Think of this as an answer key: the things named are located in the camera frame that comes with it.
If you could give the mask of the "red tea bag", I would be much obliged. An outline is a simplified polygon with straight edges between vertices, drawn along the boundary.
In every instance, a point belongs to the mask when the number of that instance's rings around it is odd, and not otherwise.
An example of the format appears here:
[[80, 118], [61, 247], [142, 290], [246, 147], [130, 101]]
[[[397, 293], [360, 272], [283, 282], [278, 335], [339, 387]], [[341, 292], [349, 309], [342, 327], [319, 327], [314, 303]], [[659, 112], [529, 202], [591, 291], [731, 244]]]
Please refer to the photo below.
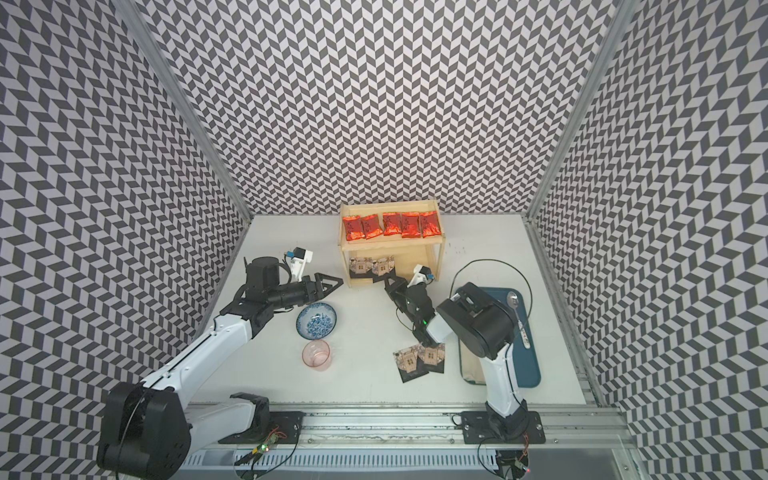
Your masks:
[[422, 237], [420, 212], [403, 212], [401, 214], [401, 237], [404, 239]]
[[370, 214], [361, 218], [363, 233], [366, 240], [379, 237], [383, 229], [378, 214]]
[[344, 216], [342, 224], [345, 230], [345, 239], [348, 242], [366, 238], [362, 219], [359, 215]]
[[384, 212], [382, 221], [385, 236], [402, 234], [402, 214], [400, 212]]
[[420, 213], [420, 227], [423, 238], [441, 236], [442, 230], [437, 211]]

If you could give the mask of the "light wooden two-tier shelf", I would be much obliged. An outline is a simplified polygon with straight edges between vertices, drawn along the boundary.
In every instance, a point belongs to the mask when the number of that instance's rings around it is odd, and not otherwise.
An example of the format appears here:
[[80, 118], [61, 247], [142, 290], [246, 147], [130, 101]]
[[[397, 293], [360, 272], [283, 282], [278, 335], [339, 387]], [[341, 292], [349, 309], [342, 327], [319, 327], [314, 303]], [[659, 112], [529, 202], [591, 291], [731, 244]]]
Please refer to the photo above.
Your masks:
[[[440, 206], [437, 199], [418, 201], [402, 201], [373, 204], [342, 204], [339, 217], [359, 215], [361, 217], [371, 214], [381, 216], [385, 212], [429, 212], [436, 211], [438, 223], [442, 224]], [[339, 227], [339, 250], [342, 260], [342, 272], [348, 286], [360, 287], [370, 285], [371, 279], [352, 278], [349, 271], [351, 258], [378, 259], [385, 256], [393, 256], [395, 259], [396, 274], [410, 280], [417, 264], [429, 267], [435, 280], [439, 280], [442, 273], [442, 261], [446, 247], [446, 235], [444, 227], [440, 226], [440, 236], [427, 238], [402, 239], [400, 236], [379, 236], [371, 240], [348, 241], [343, 225]]]

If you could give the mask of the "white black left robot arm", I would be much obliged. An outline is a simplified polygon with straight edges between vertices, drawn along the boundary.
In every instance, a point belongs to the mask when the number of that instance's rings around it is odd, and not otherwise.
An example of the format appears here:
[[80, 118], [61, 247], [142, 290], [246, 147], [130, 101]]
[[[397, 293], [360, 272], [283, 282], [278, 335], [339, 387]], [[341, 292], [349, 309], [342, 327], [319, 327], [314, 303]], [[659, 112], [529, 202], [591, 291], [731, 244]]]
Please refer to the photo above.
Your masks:
[[287, 261], [258, 257], [246, 280], [211, 326], [181, 353], [138, 383], [121, 382], [105, 397], [97, 465], [116, 475], [169, 479], [191, 453], [235, 435], [271, 437], [269, 400], [235, 393], [189, 414], [203, 384], [276, 313], [316, 303], [340, 288], [341, 278], [316, 273], [282, 283]]

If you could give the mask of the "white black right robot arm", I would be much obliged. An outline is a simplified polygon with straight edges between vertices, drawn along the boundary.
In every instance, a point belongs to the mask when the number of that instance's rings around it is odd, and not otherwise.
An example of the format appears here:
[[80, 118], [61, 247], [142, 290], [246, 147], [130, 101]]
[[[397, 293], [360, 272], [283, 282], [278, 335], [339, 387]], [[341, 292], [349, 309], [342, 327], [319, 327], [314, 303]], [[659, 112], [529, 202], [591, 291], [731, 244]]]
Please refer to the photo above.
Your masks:
[[481, 360], [489, 422], [507, 435], [519, 428], [528, 408], [513, 366], [514, 341], [521, 332], [517, 313], [472, 282], [437, 306], [425, 281], [394, 276], [385, 280], [385, 292], [410, 320], [410, 330], [422, 346], [436, 347], [455, 335]]

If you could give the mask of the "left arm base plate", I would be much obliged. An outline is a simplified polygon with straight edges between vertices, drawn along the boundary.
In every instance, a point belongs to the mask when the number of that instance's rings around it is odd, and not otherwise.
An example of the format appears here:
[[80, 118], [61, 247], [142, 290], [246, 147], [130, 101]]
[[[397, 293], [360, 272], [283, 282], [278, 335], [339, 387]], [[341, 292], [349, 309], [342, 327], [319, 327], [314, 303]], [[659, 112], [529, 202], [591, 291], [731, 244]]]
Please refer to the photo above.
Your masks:
[[240, 433], [229, 435], [219, 444], [265, 444], [270, 433], [278, 436], [282, 444], [296, 444], [303, 425], [301, 411], [278, 411], [265, 415], [257, 414], [252, 425]]

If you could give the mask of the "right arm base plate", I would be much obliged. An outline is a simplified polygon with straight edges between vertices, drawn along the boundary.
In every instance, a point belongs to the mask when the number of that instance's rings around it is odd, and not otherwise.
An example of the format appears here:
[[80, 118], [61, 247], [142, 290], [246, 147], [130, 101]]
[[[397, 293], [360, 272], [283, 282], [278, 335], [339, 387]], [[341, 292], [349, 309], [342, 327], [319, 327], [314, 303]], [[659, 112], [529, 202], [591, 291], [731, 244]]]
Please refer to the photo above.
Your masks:
[[541, 445], [546, 443], [541, 416], [536, 411], [527, 413], [527, 420], [523, 422], [525, 433], [514, 439], [502, 439], [497, 436], [490, 425], [489, 415], [486, 411], [463, 411], [458, 414], [459, 426], [463, 443], [465, 445], [479, 445], [482, 441], [487, 443], [524, 445]]

